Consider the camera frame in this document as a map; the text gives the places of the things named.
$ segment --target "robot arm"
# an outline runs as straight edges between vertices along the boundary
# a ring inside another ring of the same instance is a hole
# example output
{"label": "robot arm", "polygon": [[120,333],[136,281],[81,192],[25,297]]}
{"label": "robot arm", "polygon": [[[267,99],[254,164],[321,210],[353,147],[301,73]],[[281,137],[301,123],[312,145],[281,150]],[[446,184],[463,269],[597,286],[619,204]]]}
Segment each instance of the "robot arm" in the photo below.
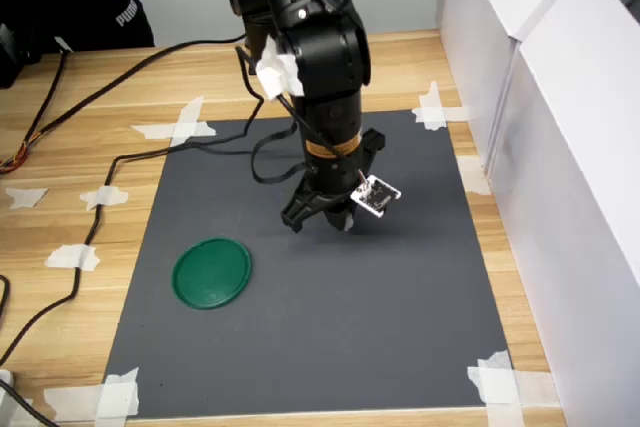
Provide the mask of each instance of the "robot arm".
{"label": "robot arm", "polygon": [[260,59],[267,35],[279,53],[293,54],[304,97],[293,97],[299,116],[341,154],[338,158],[314,136],[301,130],[307,171],[282,219],[295,232],[305,219],[324,212],[339,230],[348,227],[356,204],[351,193],[384,136],[373,130],[362,135],[361,88],[371,77],[366,33],[351,0],[230,0],[243,17],[252,57]]}

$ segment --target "cable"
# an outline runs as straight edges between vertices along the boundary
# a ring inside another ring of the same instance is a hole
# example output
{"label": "cable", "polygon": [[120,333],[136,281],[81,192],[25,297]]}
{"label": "cable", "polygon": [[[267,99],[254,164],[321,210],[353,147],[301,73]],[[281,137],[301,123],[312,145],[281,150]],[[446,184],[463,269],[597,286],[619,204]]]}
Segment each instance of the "cable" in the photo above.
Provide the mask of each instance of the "cable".
{"label": "cable", "polygon": [[[181,151],[188,150],[188,149],[204,149],[206,147],[212,147],[214,145],[225,144],[225,143],[237,140],[237,139],[241,139],[241,138],[244,138],[244,137],[246,137],[248,135],[249,129],[251,127],[251,124],[256,119],[258,113],[260,112],[260,109],[264,105],[264,98],[253,89],[253,87],[251,86],[251,83],[249,81],[249,75],[248,75],[248,72],[247,72],[247,64],[255,65],[255,62],[253,61],[253,59],[251,59],[251,57],[248,56],[248,54],[241,47],[236,47],[236,53],[237,53],[237,56],[238,56],[238,62],[240,64],[240,69],[241,69],[241,73],[242,73],[242,80],[244,82],[245,88],[247,89],[247,91],[249,92],[249,94],[252,97],[254,97],[256,100],[258,100],[258,103],[256,104],[253,112],[251,113],[251,115],[249,116],[247,121],[245,122],[245,125],[244,125],[244,128],[243,128],[242,132],[240,132],[238,134],[231,135],[229,137],[225,137],[223,139],[215,139],[215,140],[212,140],[212,141],[209,141],[209,142],[189,141],[189,142],[185,142],[184,144],[181,144],[181,145],[178,145],[178,146],[175,146],[175,147],[167,147],[167,148],[164,148],[164,149],[152,150],[152,151],[148,151],[148,152],[139,152],[139,153],[135,153],[135,154],[119,155],[118,157],[113,159],[113,161],[111,163],[111,167],[109,168],[109,172],[107,174],[107,177],[105,178],[105,182],[104,182],[105,186],[108,186],[108,185],[111,184],[111,182],[113,181],[113,178],[115,176],[117,166],[122,161],[134,162],[134,161],[138,161],[138,160],[146,160],[146,159],[152,159],[152,158],[155,158],[155,157],[160,157],[160,156],[163,156],[163,155],[169,155],[169,154],[172,154],[172,153],[175,153],[175,152],[181,152]],[[345,160],[345,161],[348,161],[348,162],[352,163],[353,165],[355,165],[356,169],[358,169],[357,164],[353,161],[353,159],[350,159],[350,158],[344,156],[343,154],[341,154],[340,152],[338,152],[333,147],[333,145],[331,145],[329,142],[327,142],[324,139],[324,137],[322,137],[322,135],[320,135],[319,133],[316,133],[309,126],[309,124],[307,124],[306,121],[300,115],[298,115],[297,112],[295,112],[295,109],[289,104],[289,102],[284,98],[284,96],[282,96],[282,95],[278,96],[278,100],[280,101],[280,103],[282,103],[282,105],[284,105],[284,107],[292,115],[292,117],[295,119],[295,121],[298,124],[302,125],[302,127],[305,128],[305,130],[309,133],[310,136],[312,136],[317,142],[321,143],[327,150],[329,150],[336,157],[340,158],[341,160]],[[91,243],[92,243],[92,241],[93,241],[93,239],[94,239],[94,237],[95,237],[95,235],[96,235],[96,233],[98,231],[98,228],[100,227],[100,220],[102,219],[102,209],[103,209],[103,206],[101,204],[96,206],[93,224],[91,225],[91,229],[89,230],[89,233],[87,234],[87,237],[85,239],[85,242],[84,242],[85,245],[91,245]],[[81,272],[82,272],[82,270],[80,269],[80,267],[75,267],[75,269],[74,269],[73,286],[71,288],[71,292],[69,293],[69,295],[67,295],[67,296],[63,297],[62,299],[60,299],[60,300],[50,304],[49,306],[45,307],[40,312],[38,312],[36,315],[34,315],[25,324],[25,326],[18,333],[16,338],[13,340],[13,342],[11,342],[11,344],[9,345],[7,351],[4,353],[4,355],[0,359],[0,367],[2,365],[4,365],[4,363],[9,359],[9,357],[11,356],[11,354],[13,353],[13,351],[15,350],[17,345],[20,343],[20,341],[27,334],[29,329],[42,316],[44,316],[46,313],[50,312],[51,310],[55,309],[56,307],[66,303],[66,302],[68,302],[70,300],[73,300],[76,297],[76,295],[78,293],[78,290],[79,290],[79,287],[80,287]],[[8,279],[6,277],[4,277],[4,276],[0,276],[0,280],[2,280],[5,283],[5,290],[3,292],[2,299],[0,300],[0,314],[2,314],[2,311],[4,310],[4,307],[5,307],[6,303],[7,303],[7,299],[9,297],[10,284],[9,284]],[[15,390],[13,390],[13,388],[11,388],[8,384],[6,384],[5,382],[3,382],[1,380],[0,380],[0,387],[2,387],[11,397],[13,397],[27,412],[29,412],[29,414],[31,414],[39,422],[43,423],[47,427],[58,427],[55,423],[53,423],[50,420],[46,419],[42,414],[40,414],[38,411],[36,411],[34,408],[32,408],[29,404],[27,404],[24,401],[24,399]]]}
{"label": "cable", "polygon": [[182,49],[185,49],[187,47],[194,46],[194,45],[202,45],[202,44],[231,44],[231,43],[235,43],[235,42],[237,42],[239,40],[242,40],[245,36],[246,36],[246,34],[243,34],[243,35],[240,35],[240,36],[235,37],[233,39],[226,39],[226,40],[193,40],[193,41],[190,41],[190,42],[183,42],[183,43],[180,43],[180,44],[176,44],[176,45],[174,45],[172,47],[168,47],[168,48],[166,48],[164,50],[156,52],[155,54],[153,54],[153,55],[147,57],[146,59],[143,59],[142,61],[138,62],[132,68],[127,70],[124,74],[118,76],[116,79],[114,79],[109,84],[107,84],[104,87],[102,87],[100,90],[94,92],[93,94],[91,94],[90,96],[85,98],[84,100],[80,101],[78,104],[76,104],[75,106],[70,108],[68,111],[66,111],[64,114],[62,114],[60,117],[54,119],[52,122],[49,122],[41,130],[35,132],[35,129],[37,128],[37,124],[40,122],[40,119],[42,118],[42,115],[44,114],[44,111],[46,110],[49,102],[51,101],[53,93],[55,92],[55,90],[56,90],[56,88],[58,86],[58,83],[60,81],[60,77],[61,77],[62,72],[64,70],[64,66],[66,64],[66,60],[67,60],[67,56],[68,56],[69,52],[66,52],[66,51],[63,52],[62,56],[60,58],[60,65],[58,67],[58,71],[56,72],[56,76],[55,76],[55,78],[53,80],[51,88],[49,89],[49,93],[47,94],[47,97],[45,98],[45,101],[42,104],[42,107],[40,107],[40,110],[38,111],[38,114],[36,115],[36,118],[34,119],[33,123],[31,124],[31,127],[29,128],[29,131],[27,132],[27,135],[25,136],[25,139],[24,139],[22,145],[20,146],[20,148],[18,149],[18,151],[12,157],[9,157],[8,159],[6,159],[4,161],[0,161],[0,175],[8,174],[10,172],[13,172],[14,170],[16,170],[20,166],[22,166],[25,163],[25,161],[27,160],[27,157],[29,156],[29,152],[30,152],[31,146],[34,145],[35,141],[38,140],[42,135],[44,135],[44,134],[46,134],[48,132],[51,132],[56,127],[59,127],[62,123],[64,123],[65,121],[67,121],[68,119],[73,117],[75,114],[80,112],[80,110],[85,108],[87,105],[89,105],[93,101],[99,99],[104,94],[106,94],[107,92],[111,91],[112,89],[114,89],[115,87],[117,87],[118,85],[120,85],[121,83],[126,81],[127,79],[131,78],[133,75],[135,75],[136,73],[140,72],[145,67],[147,67],[150,64],[156,62],[157,60],[160,60],[160,59],[162,59],[162,58],[164,58],[164,57],[166,57],[166,56],[168,56],[168,55],[170,55],[170,54],[172,54],[174,52],[177,52],[179,50],[182,50]]}
{"label": "cable", "polygon": [[9,300],[9,292],[11,292],[11,282],[4,275],[0,274],[0,280],[4,284],[4,290],[2,291],[2,299],[0,299],[0,322],[2,322],[2,314],[4,308]]}
{"label": "cable", "polygon": [[[219,41],[205,41],[206,43],[220,43]],[[180,44],[182,47],[184,48],[185,46],[188,45],[195,45],[193,43],[185,43],[185,44]],[[157,55],[151,56],[148,59],[145,59],[146,61],[149,61],[149,59],[153,58],[153,61],[158,60],[160,57],[158,57]],[[251,127],[251,124],[253,123],[253,121],[255,120],[256,116],[258,115],[258,112],[260,111],[260,109],[262,108],[263,104],[264,104],[264,99],[257,93],[255,92],[255,90],[251,87],[251,84],[249,82],[249,76],[248,73],[246,71],[246,67],[244,62],[242,61],[242,59],[240,58],[240,56],[238,56],[238,60],[240,63],[240,68],[242,71],[242,79],[243,82],[245,84],[245,87],[247,88],[247,91],[258,100],[258,103],[256,104],[256,107],[254,108],[251,116],[247,119],[247,122],[245,123],[244,129],[241,133],[226,137],[224,139],[216,139],[210,142],[185,142],[184,144],[175,146],[175,147],[167,147],[164,149],[158,149],[158,150],[153,150],[153,151],[149,151],[149,152],[140,152],[137,154],[126,154],[126,155],[120,155],[118,157],[116,157],[115,159],[113,159],[113,162],[111,163],[111,167],[109,169],[109,173],[107,174],[107,177],[105,179],[105,184],[104,185],[109,185],[111,184],[113,177],[115,175],[116,172],[116,168],[119,162],[121,161],[127,161],[127,162],[132,162],[132,161],[136,161],[136,160],[145,160],[145,159],[151,159],[154,157],[159,157],[162,155],[168,155],[174,152],[180,152],[183,150],[187,150],[187,149],[192,149],[192,148],[198,148],[198,149],[202,149],[205,147],[211,147],[214,145],[220,145],[220,144],[224,144],[227,142],[231,142],[233,140],[237,140],[237,139],[241,139],[243,137],[246,137],[249,133],[249,128]],[[149,65],[149,63],[151,62],[147,62],[146,64],[144,64],[142,67],[141,65],[144,63],[145,61],[137,64],[136,67],[134,67],[133,69],[131,69],[130,71],[128,71],[130,73],[129,76],[133,75],[135,72],[139,71],[141,68],[143,68],[146,65]],[[64,63],[61,61],[61,66],[58,68],[58,73],[61,73],[64,67]],[[56,75],[56,79],[54,79],[54,85],[52,85],[52,88],[50,90],[50,94],[47,96],[47,99],[45,99],[45,103],[43,104],[43,107],[41,107],[41,110],[38,112],[38,116],[41,116],[41,112],[44,112],[44,110],[46,109],[46,104],[48,104],[48,102],[51,100],[50,97],[53,95],[53,91],[55,91],[55,86],[57,85],[58,81],[59,81],[60,76]],[[124,80],[126,80],[126,78],[124,78],[123,76],[118,77],[118,79],[121,79],[118,83],[114,83],[112,82],[111,84],[109,84],[111,86],[111,88],[115,87],[116,85],[118,85],[119,83],[122,83]],[[103,89],[101,89],[102,94],[106,93],[107,91]],[[78,110],[77,109],[75,112],[71,113],[67,118],[69,118],[71,115],[74,115],[74,113],[76,113]],[[100,220],[102,218],[102,205],[97,205],[96,206],[96,211],[95,211],[95,216],[94,216],[94,221],[93,224],[91,226],[91,229],[89,230],[89,233],[87,234],[87,237],[85,239],[85,244],[86,245],[91,245],[91,242],[93,241],[97,231],[98,231],[98,227],[100,226]],[[2,367],[7,360],[9,359],[9,357],[11,356],[11,354],[14,352],[14,350],[16,349],[16,347],[18,346],[18,344],[20,343],[20,341],[24,338],[24,336],[27,334],[27,332],[29,331],[29,329],[41,318],[43,317],[45,314],[47,314],[48,312],[50,312],[51,310],[55,309],[56,307],[69,302],[70,300],[73,300],[77,294],[78,294],[78,290],[80,287],[80,277],[81,277],[81,272],[82,270],[80,269],[80,267],[76,267],[74,269],[74,279],[73,279],[73,285],[71,288],[71,292],[63,297],[62,299],[48,305],[47,307],[45,307],[44,309],[42,309],[40,312],[38,312],[37,314],[35,314],[25,325],[24,327],[20,330],[20,332],[18,333],[18,335],[14,338],[14,340],[11,342],[11,344],[9,345],[9,347],[7,348],[7,350],[5,351],[5,353],[2,355],[2,357],[0,358],[0,367]],[[7,301],[9,299],[9,293],[10,293],[10,288],[11,288],[11,284],[9,282],[9,279],[7,279],[4,275],[0,275],[0,280],[4,283],[4,290],[2,293],[2,298],[0,299],[0,320],[2,319],[2,314],[4,312],[4,309],[6,307]],[[18,402],[20,404],[20,406],[22,406],[31,416],[33,416],[35,419],[37,419],[39,422],[41,422],[42,424],[44,424],[47,427],[58,427],[57,424],[51,422],[50,420],[48,420],[46,417],[44,417],[42,414],[40,414],[37,410],[35,410],[33,407],[31,407],[21,396],[20,394],[18,394],[10,385],[8,385],[6,382],[3,382],[2,380],[0,380],[0,387],[2,389],[4,389],[13,399],[16,400],[16,402]]]}
{"label": "cable", "polygon": [[22,144],[20,145],[20,148],[12,157],[9,157],[4,161],[0,160],[0,175],[8,174],[9,172],[13,172],[14,170],[16,170],[18,167],[20,167],[24,163],[27,156],[29,155],[29,150],[28,150],[29,144],[37,138],[37,136],[34,136],[33,133],[36,130],[36,127],[38,126],[38,123],[40,122],[42,115],[47,110],[47,107],[51,102],[53,94],[55,93],[58,87],[58,83],[60,82],[60,78],[62,77],[62,72],[64,71],[64,67],[67,62],[68,56],[69,56],[68,51],[65,50],[62,52],[62,55],[60,56],[60,64],[58,65],[58,70],[56,71],[56,75],[53,79],[53,83],[51,84],[51,87],[49,88],[49,92],[47,93],[47,96],[45,97],[44,102],[40,106],[38,113],[36,114],[35,118],[31,122],[31,126],[29,127],[29,130],[27,130],[27,133],[24,136],[24,139],[22,141]]}
{"label": "cable", "polygon": [[[243,67],[242,67],[243,71],[246,70],[246,67],[244,66],[244,63],[249,64],[251,67],[254,67],[254,68],[256,67],[256,62],[241,47],[236,47],[236,52],[238,53],[238,58],[240,58],[241,64],[243,64]],[[259,94],[256,94],[256,95],[258,96],[256,98],[261,98],[262,99],[262,97]],[[351,164],[351,166],[353,168],[355,168],[360,173],[360,176],[362,177],[362,172],[360,171],[360,167],[358,166],[358,163],[354,159],[352,159],[350,157],[347,157],[346,155],[344,155],[343,153],[338,151],[321,134],[316,132],[307,123],[307,121],[304,120],[304,118],[300,114],[298,114],[296,112],[296,110],[293,108],[293,106],[289,103],[289,101],[285,98],[284,95],[280,94],[280,95],[278,95],[276,97],[276,99],[278,99],[278,101],[283,105],[283,107],[287,110],[287,112],[289,112],[291,117],[293,117],[295,119],[295,121],[304,128],[304,130],[307,132],[309,137],[312,137],[315,142],[321,144],[325,149],[327,149],[329,152],[331,152],[333,155],[335,155],[338,159]]]}
{"label": "cable", "polygon": [[55,422],[50,421],[44,415],[42,415],[40,412],[38,412],[36,409],[31,407],[29,405],[29,403],[26,400],[24,400],[22,398],[22,396],[20,394],[18,394],[18,392],[16,392],[14,390],[13,387],[11,387],[9,384],[7,384],[2,379],[0,379],[0,387],[7,394],[9,394],[9,396],[11,396],[11,398],[13,398],[13,400],[15,400],[20,405],[20,407],[22,407],[24,410],[26,410],[31,415],[31,417],[36,419],[38,422],[40,422],[41,424],[45,425],[46,427],[60,427],[58,424],[56,424]]}
{"label": "cable", "polygon": [[261,139],[260,141],[258,141],[258,143],[253,148],[253,151],[251,152],[251,175],[253,175],[253,179],[256,182],[263,185],[281,184],[282,182],[289,180],[298,172],[311,171],[313,169],[313,166],[309,165],[307,162],[300,162],[294,165],[293,167],[291,167],[284,174],[276,175],[274,177],[262,177],[258,175],[258,173],[256,172],[254,163],[256,160],[256,156],[260,153],[260,150],[265,145],[270,144],[272,142],[288,139],[289,137],[294,135],[297,131],[298,131],[298,123],[294,121],[291,124],[291,127],[289,127],[287,130],[283,130],[282,132],[276,132],[275,134],[268,135],[264,139]]}

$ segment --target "white tape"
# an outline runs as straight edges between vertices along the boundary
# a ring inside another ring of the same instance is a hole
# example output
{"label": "white tape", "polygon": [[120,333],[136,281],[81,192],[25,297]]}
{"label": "white tape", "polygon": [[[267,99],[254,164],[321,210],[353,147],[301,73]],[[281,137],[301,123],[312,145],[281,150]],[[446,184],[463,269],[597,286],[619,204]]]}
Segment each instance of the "white tape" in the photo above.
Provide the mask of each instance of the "white tape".
{"label": "white tape", "polygon": [[96,192],[87,192],[80,195],[80,199],[87,203],[87,210],[92,210],[96,205],[120,205],[129,200],[129,194],[118,187],[103,185]]}
{"label": "white tape", "polygon": [[76,244],[57,248],[45,260],[44,265],[60,269],[75,269],[79,266],[82,270],[93,272],[99,263],[95,247]]}
{"label": "white tape", "polygon": [[444,118],[447,122],[467,122],[469,115],[466,107],[445,107]]}
{"label": "white tape", "polygon": [[[25,399],[25,402],[29,405],[33,405],[32,399]],[[38,427],[39,425],[40,422],[34,419],[29,412],[20,407],[16,402],[15,412],[13,414],[13,417],[11,417],[9,427]]]}
{"label": "white tape", "polygon": [[10,209],[22,209],[35,207],[49,189],[10,189],[7,187],[7,195],[13,197]]}
{"label": "white tape", "polygon": [[457,157],[457,160],[465,192],[491,195],[491,188],[484,175],[480,158],[475,155],[460,155]]}
{"label": "white tape", "polygon": [[447,122],[466,122],[467,109],[464,107],[443,107],[440,90],[436,81],[431,82],[429,93],[419,97],[420,107],[413,109],[416,124],[423,123],[427,130],[438,130],[447,126]]}
{"label": "white tape", "polygon": [[173,131],[173,138],[171,139],[171,147],[175,147],[180,144],[184,144],[189,137],[192,137],[196,132],[196,123],[200,118],[200,111],[202,110],[202,102],[204,97],[196,97],[185,108],[180,111],[180,117],[178,117],[178,123]]}
{"label": "white tape", "polygon": [[[144,135],[146,140],[164,140],[173,137],[176,125],[177,124],[132,125],[131,128]],[[193,135],[191,137],[214,137],[216,134],[216,130],[209,127],[209,124],[206,122],[197,122],[193,127]]]}
{"label": "white tape", "polygon": [[523,407],[560,408],[553,376],[512,370],[507,351],[479,359],[477,367],[467,367],[467,375],[487,405],[490,427],[524,426]]}
{"label": "white tape", "polygon": [[275,40],[267,37],[256,74],[269,100],[285,92],[304,97],[304,87],[298,78],[298,64],[292,54],[278,54]]}
{"label": "white tape", "polygon": [[122,427],[138,414],[138,369],[109,375],[102,385],[45,389],[44,399],[56,411],[56,422],[94,421],[99,427]]}
{"label": "white tape", "polygon": [[437,82],[431,82],[429,93],[420,96],[420,107],[411,112],[416,116],[416,124],[422,122],[427,130],[435,131],[447,126]]}
{"label": "white tape", "polygon": [[191,137],[212,137],[215,129],[206,122],[198,122],[204,97],[196,97],[181,111],[175,124],[132,125],[147,140],[171,139],[171,147],[184,144]]}

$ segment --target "wooden table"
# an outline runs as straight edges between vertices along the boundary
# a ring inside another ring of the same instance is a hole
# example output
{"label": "wooden table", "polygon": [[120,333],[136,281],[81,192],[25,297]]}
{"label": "wooden table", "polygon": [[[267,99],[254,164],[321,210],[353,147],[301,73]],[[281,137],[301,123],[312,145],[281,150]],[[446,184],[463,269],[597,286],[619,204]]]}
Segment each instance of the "wooden table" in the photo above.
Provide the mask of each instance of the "wooden table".
{"label": "wooden table", "polygon": [[[433,80],[445,107],[460,106],[437,32],[372,36],[370,42],[373,82],[363,92],[366,111],[414,109]],[[151,52],[71,55],[43,121],[63,113]],[[2,156],[20,144],[58,61],[57,55],[45,56],[39,64],[26,67],[11,89],[0,91]],[[80,194],[103,184],[115,156],[168,145],[168,141],[144,140],[130,126],[173,123],[180,109],[199,95],[205,97],[201,119],[245,119],[253,109],[255,101],[242,84],[231,46],[193,47],[153,64],[43,138],[21,169],[0,177],[0,271],[12,281],[0,330],[1,352],[34,313],[71,289],[73,272],[47,268],[44,260],[60,245],[84,241],[94,214],[85,210]],[[261,117],[285,115],[279,104],[270,103]],[[476,155],[466,123],[449,124],[449,130],[456,155]],[[163,164],[159,158],[119,168],[116,183],[130,198],[106,209],[94,242],[100,265],[95,272],[83,273],[78,297],[42,318],[4,367],[16,374],[19,392],[35,399],[35,406],[50,417],[54,412],[44,403],[43,389],[102,381]],[[7,187],[50,190],[35,208],[9,210]],[[468,200],[515,368],[548,372],[495,201],[472,193]],[[470,408],[262,416],[162,425],[485,426],[485,412]],[[530,426],[565,425],[559,409],[526,410],[525,419]]]}

